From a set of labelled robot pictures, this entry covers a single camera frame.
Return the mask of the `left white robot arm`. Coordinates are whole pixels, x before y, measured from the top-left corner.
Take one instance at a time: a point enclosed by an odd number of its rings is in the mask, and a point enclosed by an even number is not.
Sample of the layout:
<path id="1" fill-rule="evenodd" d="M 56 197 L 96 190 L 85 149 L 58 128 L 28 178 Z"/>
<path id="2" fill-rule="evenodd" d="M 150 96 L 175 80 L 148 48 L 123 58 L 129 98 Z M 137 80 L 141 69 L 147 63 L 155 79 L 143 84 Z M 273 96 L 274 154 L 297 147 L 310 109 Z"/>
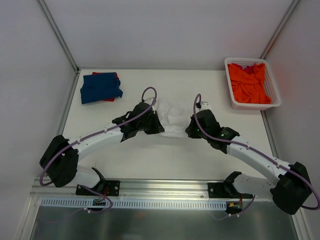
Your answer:
<path id="1" fill-rule="evenodd" d="M 157 111 L 150 104 L 140 102 L 132 111 L 113 119 L 102 130 L 87 136 L 66 138 L 61 134 L 57 135 L 39 161 L 43 169 L 39 184 L 42 187 L 54 185 L 61 188 L 74 183 L 79 196 L 104 197 L 111 191 L 110 184 L 95 167 L 79 165 L 80 160 L 103 147 L 133 138 L 138 132 L 155 135 L 164 131 Z"/>

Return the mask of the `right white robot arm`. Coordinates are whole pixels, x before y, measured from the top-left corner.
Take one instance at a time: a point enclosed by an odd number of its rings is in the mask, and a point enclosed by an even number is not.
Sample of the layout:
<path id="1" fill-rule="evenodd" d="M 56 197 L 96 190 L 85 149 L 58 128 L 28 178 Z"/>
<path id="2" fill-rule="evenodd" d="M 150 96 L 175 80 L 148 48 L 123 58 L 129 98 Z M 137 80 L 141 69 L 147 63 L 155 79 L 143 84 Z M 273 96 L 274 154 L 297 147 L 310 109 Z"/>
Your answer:
<path id="1" fill-rule="evenodd" d="M 221 127 L 210 109 L 194 110 L 190 119 L 185 130 L 189 138 L 204 139 L 213 149 L 243 161 L 263 175 L 257 178 L 232 172 L 223 186 L 228 197 L 244 193 L 268 198 L 289 215 L 304 207 L 312 194 L 312 185 L 302 163 L 290 164 L 254 148 L 237 131 Z"/>

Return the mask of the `white t shirt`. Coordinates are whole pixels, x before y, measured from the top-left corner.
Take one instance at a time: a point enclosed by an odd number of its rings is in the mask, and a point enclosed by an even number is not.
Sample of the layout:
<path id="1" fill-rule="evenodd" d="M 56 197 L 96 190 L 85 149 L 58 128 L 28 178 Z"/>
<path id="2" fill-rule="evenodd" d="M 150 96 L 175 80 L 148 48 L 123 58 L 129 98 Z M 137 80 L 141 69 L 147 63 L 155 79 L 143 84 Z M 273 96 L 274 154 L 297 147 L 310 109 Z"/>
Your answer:
<path id="1" fill-rule="evenodd" d="M 159 98 L 157 114 L 164 132 L 160 136 L 165 138 L 187 138 L 186 128 L 190 124 L 193 114 L 193 104 L 190 101 L 171 101 Z"/>

